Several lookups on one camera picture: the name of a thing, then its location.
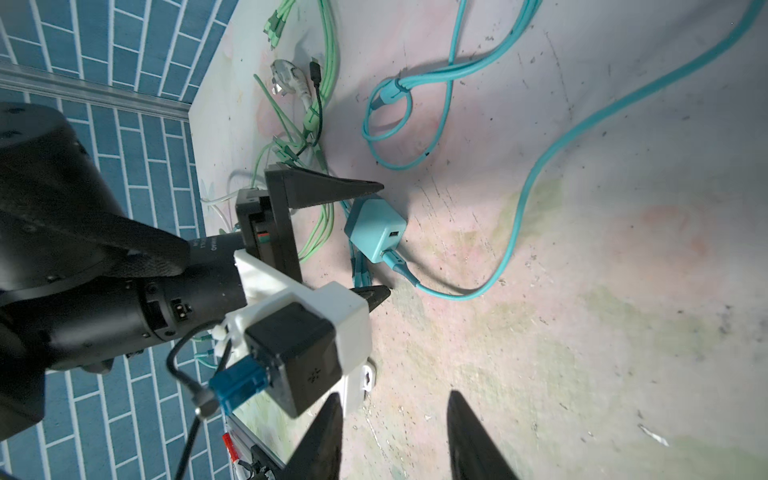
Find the white power strip coloured sockets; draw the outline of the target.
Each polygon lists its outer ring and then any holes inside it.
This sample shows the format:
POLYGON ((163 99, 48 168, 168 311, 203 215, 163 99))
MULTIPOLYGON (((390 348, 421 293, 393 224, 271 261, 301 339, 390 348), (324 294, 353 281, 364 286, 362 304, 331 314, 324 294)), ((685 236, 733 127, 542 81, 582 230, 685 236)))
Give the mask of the white power strip coloured sockets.
POLYGON ((361 408, 366 398, 372 393, 376 380, 377 369, 371 359, 341 379, 338 393, 344 417, 350 416, 361 408))

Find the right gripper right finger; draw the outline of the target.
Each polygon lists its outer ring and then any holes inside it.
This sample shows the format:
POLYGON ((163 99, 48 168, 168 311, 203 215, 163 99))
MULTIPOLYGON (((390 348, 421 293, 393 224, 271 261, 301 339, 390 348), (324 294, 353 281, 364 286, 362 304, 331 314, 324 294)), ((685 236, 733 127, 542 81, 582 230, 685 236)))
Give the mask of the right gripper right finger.
POLYGON ((458 390, 452 390, 449 395, 447 434, 453 479, 518 480, 458 390))

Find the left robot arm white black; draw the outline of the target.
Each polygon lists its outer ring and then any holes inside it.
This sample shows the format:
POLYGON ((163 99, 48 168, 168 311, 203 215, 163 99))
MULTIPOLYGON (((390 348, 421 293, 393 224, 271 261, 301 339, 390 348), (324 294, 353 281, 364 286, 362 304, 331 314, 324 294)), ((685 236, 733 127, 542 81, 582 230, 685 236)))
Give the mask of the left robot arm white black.
POLYGON ((225 369, 202 385, 168 371, 200 418, 266 393, 297 418, 372 349, 384 285, 313 289, 293 211, 369 200, 377 182, 275 165, 239 192, 237 233, 185 240, 127 218, 57 110, 1 106, 1 436, 45 415, 45 375, 110 371, 122 355, 213 333, 225 369))

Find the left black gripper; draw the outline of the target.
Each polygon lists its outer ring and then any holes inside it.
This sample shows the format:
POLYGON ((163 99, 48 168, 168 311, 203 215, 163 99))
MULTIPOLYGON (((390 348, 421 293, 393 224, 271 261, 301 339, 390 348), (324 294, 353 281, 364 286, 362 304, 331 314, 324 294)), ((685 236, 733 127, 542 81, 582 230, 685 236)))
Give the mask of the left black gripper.
MULTIPOLYGON (((379 182, 339 178, 286 165, 269 167, 265 188, 243 188, 236 196, 235 211, 246 251, 275 270, 303 281, 290 209, 353 200, 384 189, 379 182)), ((391 296, 386 285, 355 287, 368 311, 391 296)))

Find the teal charger with cable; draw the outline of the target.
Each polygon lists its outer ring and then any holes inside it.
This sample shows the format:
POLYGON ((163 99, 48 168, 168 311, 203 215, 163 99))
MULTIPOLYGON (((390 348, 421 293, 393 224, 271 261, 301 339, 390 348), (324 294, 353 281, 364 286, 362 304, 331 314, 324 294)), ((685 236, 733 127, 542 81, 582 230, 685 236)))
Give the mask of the teal charger with cable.
POLYGON ((437 147, 443 134, 450 112, 454 82, 461 80, 469 75, 475 74, 498 61, 522 36, 524 31, 528 28, 529 24, 533 20, 541 4, 542 2, 539 0, 523 1, 521 10, 513 27, 497 47, 495 47, 482 58, 469 60, 463 63, 456 63, 456 55, 458 52, 458 43, 461 34, 462 22, 468 5, 467 1, 460 1, 458 4, 457 16, 451 37, 447 65, 445 67, 427 71, 425 73, 383 80, 372 91, 366 106, 366 113, 362 123, 361 135, 366 140, 369 150, 376 162, 379 165, 393 171, 405 171, 421 164, 437 147), (414 88, 436 83, 445 84, 445 99, 442 114, 439 119, 433 140, 426 147, 423 153, 421 153, 418 157, 407 164, 395 165, 385 161, 377 153, 374 144, 391 138, 406 125, 411 117, 413 110, 412 90, 414 88), (394 104, 401 99, 406 100, 406 109, 402 119, 394 127, 385 131, 384 133, 374 135, 370 131, 370 119, 374 111, 381 107, 394 104))
POLYGON ((490 278, 481 286, 464 294, 449 294, 431 289, 410 271, 406 260, 397 252, 397 248, 406 231, 406 220, 395 212, 394 208, 378 196, 356 200, 346 208, 347 222, 344 232, 350 244, 370 262, 383 263, 393 272, 405 278, 416 290, 434 298, 449 301, 469 301, 484 295, 501 279, 510 263, 522 231, 522 224, 529 197, 532 194, 538 176, 550 160, 568 147, 581 135, 600 124, 602 121, 622 112, 628 107, 656 94, 657 92, 696 73, 731 49, 750 30, 765 7, 764 1, 749 3, 741 19, 728 35, 716 45, 695 57, 688 63, 638 88, 626 96, 613 101, 606 107, 594 112, 582 120, 561 137, 536 160, 522 186, 516 205, 510 237, 498 267, 490 278))

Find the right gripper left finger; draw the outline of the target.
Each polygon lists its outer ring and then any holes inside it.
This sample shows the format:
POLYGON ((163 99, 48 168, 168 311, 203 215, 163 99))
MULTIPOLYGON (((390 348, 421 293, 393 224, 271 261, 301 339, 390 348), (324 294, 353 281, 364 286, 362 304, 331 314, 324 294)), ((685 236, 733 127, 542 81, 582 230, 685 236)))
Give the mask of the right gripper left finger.
POLYGON ((328 396, 281 473, 282 479, 338 480, 343 439, 343 409, 338 393, 328 396))

